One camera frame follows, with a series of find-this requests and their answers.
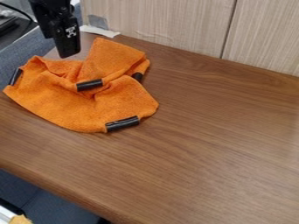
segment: table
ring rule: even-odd
[[[82,34],[73,59],[95,37]],[[1,167],[114,223],[299,222],[298,78],[114,41],[150,58],[143,85],[157,113],[134,128],[81,134],[0,94]]]

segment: towel fold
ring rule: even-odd
[[[80,132],[107,132],[109,125],[152,116],[157,101],[133,77],[150,62],[145,53],[97,38],[85,61],[34,56],[4,92],[37,116]],[[129,122],[118,122],[129,119]]]

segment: towel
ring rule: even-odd
[[[108,132],[152,116],[157,101],[138,80],[144,52],[97,38],[85,61],[34,56],[4,93],[37,116],[79,132]]]

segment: wall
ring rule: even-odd
[[[81,0],[112,30],[299,76],[299,0]]]
[[[299,1],[238,0],[223,58],[299,76]]]
[[[219,57],[235,0],[81,0],[83,17],[162,45]]]

